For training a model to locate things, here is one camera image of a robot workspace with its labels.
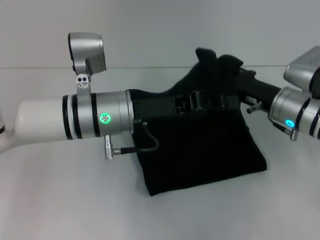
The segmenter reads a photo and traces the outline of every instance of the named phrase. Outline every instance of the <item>blue led light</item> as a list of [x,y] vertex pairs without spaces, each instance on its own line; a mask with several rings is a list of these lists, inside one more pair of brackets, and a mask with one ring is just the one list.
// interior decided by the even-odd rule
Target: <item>blue led light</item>
[[285,124],[287,124],[290,128],[295,126],[295,122],[290,119],[285,120]]

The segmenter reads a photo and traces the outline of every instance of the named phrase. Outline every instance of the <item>robotic arm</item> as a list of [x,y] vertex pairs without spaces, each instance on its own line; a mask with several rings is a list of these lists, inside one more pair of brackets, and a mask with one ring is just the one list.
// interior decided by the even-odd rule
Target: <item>robotic arm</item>
[[[106,70],[101,35],[75,32],[68,36],[76,94],[23,102],[13,129],[5,129],[0,114],[0,153],[26,144],[104,137],[106,159],[114,155],[154,151],[159,141],[148,130],[147,120],[160,117],[183,118],[200,115],[202,110],[232,108],[234,97],[212,95],[194,89],[188,95],[159,95],[132,99],[130,90],[91,93],[91,76]],[[234,76],[241,102],[247,112],[263,110],[272,124],[296,140],[303,132],[320,139],[320,46],[288,65],[284,79],[302,91],[255,79],[255,72],[239,68]],[[133,133],[134,124],[143,124],[154,142],[150,148],[113,148],[111,136]]]

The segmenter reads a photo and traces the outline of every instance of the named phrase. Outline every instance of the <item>black fabric bag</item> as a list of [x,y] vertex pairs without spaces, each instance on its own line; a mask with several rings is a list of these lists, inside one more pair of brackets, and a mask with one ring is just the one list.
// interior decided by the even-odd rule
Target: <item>black fabric bag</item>
[[[171,89],[163,93],[130,90],[131,99],[169,97],[206,90],[213,94],[236,95],[233,75],[243,62],[236,57],[219,58],[212,50],[198,48],[199,62]],[[155,118],[149,131],[159,140],[153,152],[138,152],[144,181],[151,196],[264,171],[267,163],[250,135],[240,111],[211,111],[197,117]],[[139,148],[153,142],[141,124],[132,135]]]

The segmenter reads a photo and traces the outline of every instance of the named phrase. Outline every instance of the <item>white background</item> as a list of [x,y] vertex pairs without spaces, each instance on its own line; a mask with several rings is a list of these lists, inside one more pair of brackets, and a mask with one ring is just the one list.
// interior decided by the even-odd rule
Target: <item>white background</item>
[[[93,77],[93,92],[164,91],[197,62],[196,47],[233,54],[283,87],[284,66],[320,41],[319,8],[316,0],[2,0],[3,118],[11,128],[21,101],[75,93],[67,35],[76,31],[103,35],[109,69]],[[290,142],[265,113],[242,109],[267,171],[153,197],[137,156],[106,161],[100,138],[2,153],[0,239],[320,239],[319,141]],[[133,146],[127,135],[113,144]]]

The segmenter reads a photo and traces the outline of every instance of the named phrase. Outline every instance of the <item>green led light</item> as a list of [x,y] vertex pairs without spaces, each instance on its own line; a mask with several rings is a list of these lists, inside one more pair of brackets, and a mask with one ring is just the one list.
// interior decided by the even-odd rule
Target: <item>green led light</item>
[[103,124],[108,124],[111,121],[111,117],[108,113],[104,112],[100,115],[100,122],[102,122]]

